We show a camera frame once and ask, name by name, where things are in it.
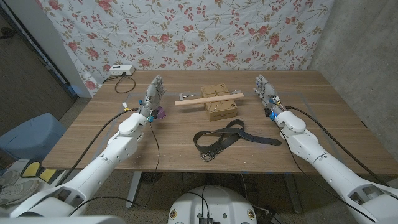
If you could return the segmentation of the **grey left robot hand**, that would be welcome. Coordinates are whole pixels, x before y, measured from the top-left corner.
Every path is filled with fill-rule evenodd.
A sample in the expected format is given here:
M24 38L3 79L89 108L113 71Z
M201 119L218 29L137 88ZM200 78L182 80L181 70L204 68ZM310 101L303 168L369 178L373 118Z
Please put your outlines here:
M142 100L139 114L148 117L151 111L160 106L162 96L165 93L163 78L157 75L147 87L144 99Z

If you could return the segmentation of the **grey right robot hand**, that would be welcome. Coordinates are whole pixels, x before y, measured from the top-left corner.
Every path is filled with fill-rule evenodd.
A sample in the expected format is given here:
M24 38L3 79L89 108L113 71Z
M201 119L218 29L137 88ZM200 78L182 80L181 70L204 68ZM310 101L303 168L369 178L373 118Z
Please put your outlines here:
M254 92L261 99L265 108L276 116L285 111L274 87L263 75L260 74L256 77L255 84Z

